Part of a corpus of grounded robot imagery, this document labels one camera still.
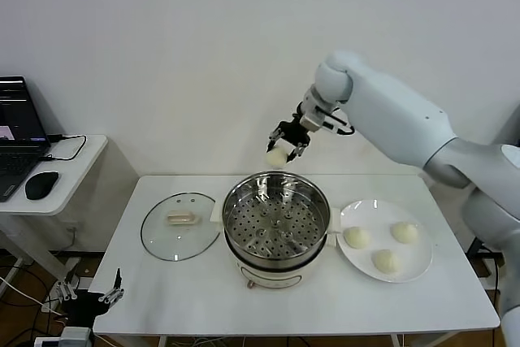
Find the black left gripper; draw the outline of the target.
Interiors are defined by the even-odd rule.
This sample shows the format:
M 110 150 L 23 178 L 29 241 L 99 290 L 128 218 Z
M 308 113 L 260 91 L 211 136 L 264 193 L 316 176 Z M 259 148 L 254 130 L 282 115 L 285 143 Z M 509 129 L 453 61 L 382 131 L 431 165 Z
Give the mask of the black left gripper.
M 109 310 L 124 294 L 121 270 L 118 268 L 111 290 L 104 295 L 79 290 L 80 278 L 74 275 L 70 281 L 58 281 L 54 284 L 54 292 L 59 301 L 64 302 L 67 325 L 93 325 L 95 319 Z

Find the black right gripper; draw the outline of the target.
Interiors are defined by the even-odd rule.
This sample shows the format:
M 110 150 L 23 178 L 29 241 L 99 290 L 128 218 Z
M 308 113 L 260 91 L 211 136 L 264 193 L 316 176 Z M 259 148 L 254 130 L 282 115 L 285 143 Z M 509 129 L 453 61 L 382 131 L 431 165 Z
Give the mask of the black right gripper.
M 278 129 L 275 129 L 269 135 L 266 151 L 272 151 L 277 141 L 282 138 L 289 144 L 295 146 L 288 155 L 286 162 L 290 163 L 294 159 L 300 158 L 310 143 L 309 131 L 300 124 L 300 120 L 301 116 L 298 113 L 293 113 L 290 122 L 280 121 L 277 127 Z

